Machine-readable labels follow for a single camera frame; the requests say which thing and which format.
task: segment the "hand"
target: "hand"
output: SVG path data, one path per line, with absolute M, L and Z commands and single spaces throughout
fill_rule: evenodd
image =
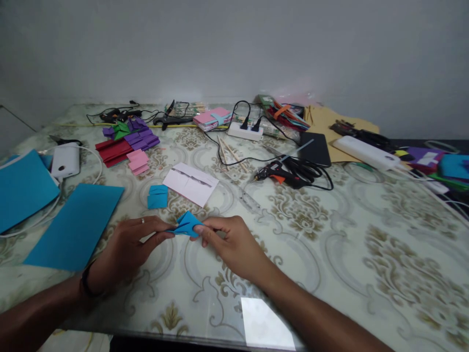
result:
M 120 222 L 104 251 L 89 269 L 88 286 L 91 292 L 104 292 L 133 274 L 143 265 L 151 252 L 164 240 L 174 237 L 170 225 L 157 216 L 129 219 Z M 141 243 L 141 238 L 156 232 Z
M 233 273 L 258 286 L 271 277 L 276 266 L 267 258 L 241 217 L 208 218 L 203 223 L 205 226 L 194 226 L 194 231 L 202 236 L 202 247 L 211 244 Z M 215 233 L 218 230 L 226 233 L 225 239 Z

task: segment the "brown paper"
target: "brown paper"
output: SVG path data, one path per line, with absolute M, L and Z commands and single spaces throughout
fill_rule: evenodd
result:
M 305 120 L 308 124 L 311 125 L 308 132 L 313 133 L 322 133 L 326 136 L 327 147 L 329 149 L 329 155 L 331 157 L 331 162 L 340 162 L 340 161 L 355 161 L 359 162 L 360 160 L 354 158 L 353 156 L 344 153 L 343 151 L 332 146 L 332 143 L 341 138 L 342 136 L 333 130 L 329 129 L 329 126 L 335 124 L 336 120 L 344 120 L 355 124 L 355 128 L 358 130 L 367 130 L 374 133 L 379 133 L 380 129 L 378 126 L 372 124 L 371 122 L 339 115 L 335 111 L 321 106 L 310 105 L 306 108 L 305 111 Z

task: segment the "gray wall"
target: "gray wall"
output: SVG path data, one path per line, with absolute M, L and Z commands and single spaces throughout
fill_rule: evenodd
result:
M 310 90 L 390 137 L 468 136 L 467 0 L 3 0 L 0 8 L 0 103 L 35 129 L 79 102 L 234 102 Z

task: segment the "black wristband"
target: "black wristband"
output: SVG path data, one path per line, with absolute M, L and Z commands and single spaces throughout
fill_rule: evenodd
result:
M 83 286 L 83 291 L 85 291 L 85 294 L 88 296 L 88 297 L 91 297 L 91 298 L 96 298 L 96 297 L 99 297 L 103 294 L 103 292 L 101 293 L 93 293 L 90 289 L 89 289 L 89 286 L 88 286 L 88 275 L 89 275 L 89 269 L 91 268 L 91 266 L 93 265 L 94 261 L 92 261 L 85 269 L 85 271 L 83 272 L 82 274 L 82 279 L 81 279 L 81 282 L 82 282 L 82 286 Z

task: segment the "wooden stick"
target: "wooden stick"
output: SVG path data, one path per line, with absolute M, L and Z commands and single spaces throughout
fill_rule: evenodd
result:
M 228 160 L 226 159 L 226 155 L 225 155 L 225 149 L 223 148 L 223 143 L 221 143 L 220 141 L 220 136 L 218 135 L 218 143 L 220 144 L 220 147 L 221 147 L 221 152 L 223 153 L 223 159 L 225 159 L 225 164 L 228 164 Z
M 234 156 L 234 158 L 236 159 L 236 161 L 240 161 L 239 158 L 238 158 L 238 156 L 231 150 L 230 146 L 229 146 L 228 144 L 226 144 L 226 142 L 225 142 L 223 139 L 222 139 L 221 141 L 223 142 L 223 144 L 225 145 L 225 147 L 228 148 L 228 150 L 229 150 L 230 153 Z M 244 171 L 248 174 L 249 171 L 248 171 L 248 169 L 246 169 L 246 166 L 244 166 L 242 163 L 239 163 L 239 164 L 242 166 L 242 168 L 244 169 Z

